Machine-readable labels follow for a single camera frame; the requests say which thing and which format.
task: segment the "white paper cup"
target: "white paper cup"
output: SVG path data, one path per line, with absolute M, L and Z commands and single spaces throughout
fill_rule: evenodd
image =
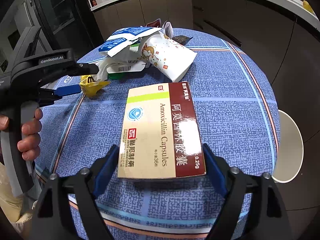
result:
M 279 110 L 280 147 L 272 174 L 275 182 L 287 183 L 300 171 L 303 161 L 303 141 L 298 126 L 285 112 Z
M 183 78 L 197 55 L 159 31 L 143 37 L 138 51 L 172 82 Z

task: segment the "chinese characters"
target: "chinese characters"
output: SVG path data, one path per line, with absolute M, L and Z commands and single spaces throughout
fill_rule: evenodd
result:
M 135 152 L 135 144 L 136 140 L 128 140 L 127 148 L 129 151 L 127 151 L 127 159 L 128 162 L 126 162 L 126 167 L 134 167 L 134 152 Z
M 181 113 L 181 104 L 172 104 L 172 127 L 173 127 L 173 139 L 174 139 L 174 150 L 176 154 L 180 154 L 177 160 L 177 166 L 188 164 L 187 156 L 185 155 L 185 145 L 183 140 L 183 135 L 180 128 L 180 122 L 183 119 Z
M 189 100 L 189 92 L 188 92 L 188 88 L 187 88 L 187 84 L 186 83 L 182 83 L 182 89 L 183 89 L 183 95 L 184 95 L 184 99 L 185 100 Z

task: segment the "table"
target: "table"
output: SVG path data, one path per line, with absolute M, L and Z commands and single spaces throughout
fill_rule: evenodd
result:
M 223 156 L 230 166 L 260 175 L 272 173 L 280 127 L 278 108 L 264 73 L 240 49 L 212 35 L 174 29 L 193 37 L 187 47 L 197 52 L 183 78 L 189 82 L 202 143 Z M 101 60 L 98 48 L 78 62 Z M 63 77 L 56 87 L 79 82 Z M 41 155 L 36 172 L 75 174 L 103 157 L 112 144 L 120 145 L 122 120 L 130 88 L 169 82 L 156 68 L 114 80 L 93 98 L 83 93 L 66 96 L 43 108 Z M 69 197 L 79 236 L 86 238 L 76 200 Z M 202 239 L 211 229 L 224 199 L 206 176 L 167 181 L 120 180 L 116 172 L 106 192 L 97 199 L 115 239 Z M 246 195 L 240 218 L 249 210 Z

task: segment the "finger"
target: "finger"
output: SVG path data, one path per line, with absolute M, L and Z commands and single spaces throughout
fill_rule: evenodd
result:
M 36 118 L 32 121 L 26 122 L 22 125 L 21 131 L 24 135 L 31 135 L 40 132 L 42 129 L 42 124 Z
M 35 118 L 40 120 L 43 117 L 42 110 L 40 108 L 36 109 L 35 111 Z
M 9 118 L 0 114 L 0 130 L 5 130 L 8 128 Z
M 22 153 L 22 158 L 25 161 L 33 161 L 40 155 L 40 147 L 37 146 L 35 149 L 28 150 Z
M 28 150 L 35 149 L 40 143 L 40 135 L 32 134 L 18 142 L 18 150 L 21 152 L 27 152 Z

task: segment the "barcode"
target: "barcode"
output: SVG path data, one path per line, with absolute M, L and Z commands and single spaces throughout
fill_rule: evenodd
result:
M 130 71 L 131 70 L 131 66 L 122 66 L 122 67 L 119 67 L 118 68 L 118 71 L 119 72 L 122 72 L 122 71 Z

